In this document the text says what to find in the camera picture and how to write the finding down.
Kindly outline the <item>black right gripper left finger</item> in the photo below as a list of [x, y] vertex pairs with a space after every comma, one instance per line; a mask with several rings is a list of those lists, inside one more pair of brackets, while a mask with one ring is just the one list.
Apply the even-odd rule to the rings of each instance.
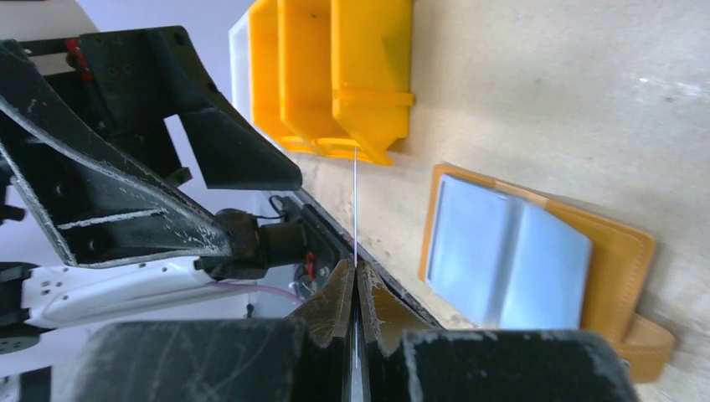
[[338, 401], [353, 272], [284, 318], [118, 322], [96, 332], [58, 401]]

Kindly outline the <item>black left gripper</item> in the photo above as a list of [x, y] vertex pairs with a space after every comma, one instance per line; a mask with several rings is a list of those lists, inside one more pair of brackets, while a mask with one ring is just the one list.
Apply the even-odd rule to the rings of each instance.
[[301, 188], [301, 170], [219, 91], [182, 26], [1, 44], [1, 166], [68, 265], [231, 252], [228, 231], [179, 190], [189, 172], [169, 116], [208, 188]]

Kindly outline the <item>thin card edge-on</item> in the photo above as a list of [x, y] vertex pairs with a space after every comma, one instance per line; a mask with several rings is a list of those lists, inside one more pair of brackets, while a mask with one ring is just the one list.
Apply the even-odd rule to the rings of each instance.
[[352, 257], [353, 268], [358, 268], [358, 148], [353, 148], [352, 166]]

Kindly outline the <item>tan leather card holder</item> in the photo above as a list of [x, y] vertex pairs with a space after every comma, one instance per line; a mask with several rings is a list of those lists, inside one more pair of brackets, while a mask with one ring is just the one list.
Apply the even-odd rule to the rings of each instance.
[[641, 229], [439, 164], [418, 276], [481, 328], [596, 332], [650, 383], [675, 346], [636, 310], [655, 251]]

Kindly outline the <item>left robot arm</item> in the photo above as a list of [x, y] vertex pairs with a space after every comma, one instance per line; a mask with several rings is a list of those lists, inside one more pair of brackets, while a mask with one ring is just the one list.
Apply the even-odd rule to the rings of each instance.
[[300, 169], [222, 95], [180, 26], [1, 42], [1, 184], [60, 265], [1, 264], [1, 351], [56, 329], [171, 307], [306, 260], [302, 224], [209, 212], [165, 120], [211, 189], [297, 190]]

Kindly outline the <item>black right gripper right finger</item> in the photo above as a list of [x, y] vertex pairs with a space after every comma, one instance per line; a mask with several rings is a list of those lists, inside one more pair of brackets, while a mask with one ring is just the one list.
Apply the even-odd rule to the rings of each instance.
[[611, 346], [583, 330], [430, 326], [369, 263], [357, 268], [366, 401], [637, 401]]

